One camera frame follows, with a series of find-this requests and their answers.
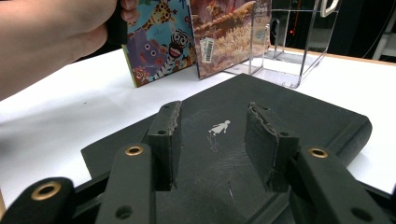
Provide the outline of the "wooden table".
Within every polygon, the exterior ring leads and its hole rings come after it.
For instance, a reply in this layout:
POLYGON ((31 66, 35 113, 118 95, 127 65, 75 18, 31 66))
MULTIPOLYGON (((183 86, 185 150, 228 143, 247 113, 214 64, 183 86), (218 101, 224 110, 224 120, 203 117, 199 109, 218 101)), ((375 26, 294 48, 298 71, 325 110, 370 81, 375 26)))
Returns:
MULTIPOLYGON (((276 52, 304 54, 303 49, 294 49, 294 48, 277 48, 276 52)), ((307 54, 320 56, 323 53, 309 50, 307 52, 307 54)), ((364 59, 364 58, 358 58, 358 57, 350 57, 350 56, 345 56, 345 55, 337 55, 337 54, 331 54, 331 53, 324 53, 323 55, 326 57, 342 59, 342 60, 350 60, 350 61, 363 62, 363 63, 375 63, 375 64, 382 64, 382 65, 396 66, 396 63, 383 62, 383 61, 364 59)))

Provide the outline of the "teal animal picture book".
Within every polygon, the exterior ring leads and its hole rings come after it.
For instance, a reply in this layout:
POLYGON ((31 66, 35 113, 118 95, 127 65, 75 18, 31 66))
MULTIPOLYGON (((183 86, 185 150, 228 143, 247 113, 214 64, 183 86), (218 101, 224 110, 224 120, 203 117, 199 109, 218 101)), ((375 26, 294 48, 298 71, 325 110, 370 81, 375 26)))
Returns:
POLYGON ((140 0, 137 10, 122 46, 136 87, 195 65, 189 0, 140 0))

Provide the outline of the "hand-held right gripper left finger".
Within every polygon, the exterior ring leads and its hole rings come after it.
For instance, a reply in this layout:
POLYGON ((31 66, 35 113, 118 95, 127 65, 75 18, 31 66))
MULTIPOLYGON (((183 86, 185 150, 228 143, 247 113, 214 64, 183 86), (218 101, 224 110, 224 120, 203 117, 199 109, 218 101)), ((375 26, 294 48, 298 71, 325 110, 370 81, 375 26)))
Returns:
POLYGON ((156 161, 156 190, 171 190, 177 184, 181 154, 181 102, 163 105, 148 129, 148 144, 156 161))

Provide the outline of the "purple softcover book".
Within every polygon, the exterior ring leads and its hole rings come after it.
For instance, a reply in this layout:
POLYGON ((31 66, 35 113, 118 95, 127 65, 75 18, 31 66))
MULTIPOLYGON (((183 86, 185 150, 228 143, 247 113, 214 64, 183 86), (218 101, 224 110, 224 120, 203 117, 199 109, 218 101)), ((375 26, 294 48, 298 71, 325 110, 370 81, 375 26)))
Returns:
POLYGON ((198 77, 250 74, 270 46, 272 0, 191 0, 198 77))

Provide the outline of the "black hardcover book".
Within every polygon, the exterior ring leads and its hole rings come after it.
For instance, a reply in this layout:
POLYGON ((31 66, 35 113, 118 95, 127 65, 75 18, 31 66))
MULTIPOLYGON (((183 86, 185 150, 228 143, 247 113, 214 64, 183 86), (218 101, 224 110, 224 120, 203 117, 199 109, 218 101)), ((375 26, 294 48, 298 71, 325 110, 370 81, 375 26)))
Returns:
POLYGON ((177 184, 156 190, 148 143, 155 116, 84 148, 91 176, 149 179, 156 224, 269 224, 290 207, 299 224, 364 224, 381 212, 347 171, 372 125, 358 113, 239 75, 181 102, 177 184), (287 192, 267 192, 245 148, 249 103, 272 109, 299 136, 287 192))

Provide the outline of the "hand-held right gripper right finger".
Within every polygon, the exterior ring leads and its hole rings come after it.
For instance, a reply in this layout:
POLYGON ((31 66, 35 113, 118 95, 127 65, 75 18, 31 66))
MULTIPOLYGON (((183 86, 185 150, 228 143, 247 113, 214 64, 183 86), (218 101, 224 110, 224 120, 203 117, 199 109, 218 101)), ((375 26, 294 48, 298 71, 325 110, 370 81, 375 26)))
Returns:
POLYGON ((298 134, 272 109, 248 104, 245 148, 265 191, 288 191, 288 159, 297 154, 299 140, 298 134))

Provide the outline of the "white metal stand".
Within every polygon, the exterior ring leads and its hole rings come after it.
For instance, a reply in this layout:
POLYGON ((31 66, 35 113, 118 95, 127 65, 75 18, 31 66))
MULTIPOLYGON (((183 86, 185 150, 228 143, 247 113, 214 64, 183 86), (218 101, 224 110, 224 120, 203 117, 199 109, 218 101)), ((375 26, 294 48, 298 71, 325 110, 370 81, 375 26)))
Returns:
POLYGON ((392 10, 385 31, 380 36, 373 60, 379 61, 382 56, 396 57, 396 32, 392 31, 396 24, 396 8, 392 10))

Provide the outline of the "clear acrylic book rack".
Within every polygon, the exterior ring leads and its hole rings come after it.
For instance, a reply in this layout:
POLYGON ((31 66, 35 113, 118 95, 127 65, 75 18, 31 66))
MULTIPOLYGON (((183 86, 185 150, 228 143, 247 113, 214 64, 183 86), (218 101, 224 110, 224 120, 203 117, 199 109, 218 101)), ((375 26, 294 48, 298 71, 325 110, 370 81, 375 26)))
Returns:
POLYGON ((270 46, 260 58, 252 60, 255 77, 295 89, 321 62, 332 39, 342 0, 326 18, 320 16, 322 0, 272 0, 270 46), (304 54, 276 52, 277 48, 303 49, 304 54), (321 52, 320 56, 308 51, 321 52))

